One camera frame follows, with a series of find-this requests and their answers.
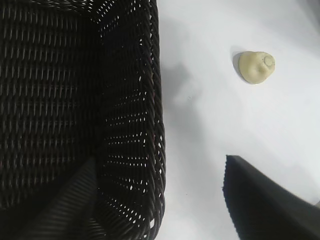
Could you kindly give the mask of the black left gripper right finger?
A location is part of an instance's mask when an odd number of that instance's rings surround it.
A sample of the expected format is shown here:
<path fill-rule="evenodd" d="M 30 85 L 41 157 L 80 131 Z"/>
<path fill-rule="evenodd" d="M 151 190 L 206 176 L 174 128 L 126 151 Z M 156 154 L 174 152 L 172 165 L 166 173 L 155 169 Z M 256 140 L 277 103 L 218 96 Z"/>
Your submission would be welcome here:
<path fill-rule="evenodd" d="M 318 240 L 320 209 L 238 155 L 227 155 L 224 200 L 241 240 Z"/>

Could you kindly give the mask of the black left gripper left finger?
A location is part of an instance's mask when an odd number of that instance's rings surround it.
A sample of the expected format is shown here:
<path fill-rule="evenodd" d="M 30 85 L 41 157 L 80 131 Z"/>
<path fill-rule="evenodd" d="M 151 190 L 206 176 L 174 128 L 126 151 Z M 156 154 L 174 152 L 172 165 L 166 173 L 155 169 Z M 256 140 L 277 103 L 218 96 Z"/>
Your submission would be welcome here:
<path fill-rule="evenodd" d="M 96 195 L 96 164 L 89 158 L 59 176 L 31 202 L 22 239 L 84 240 Z"/>

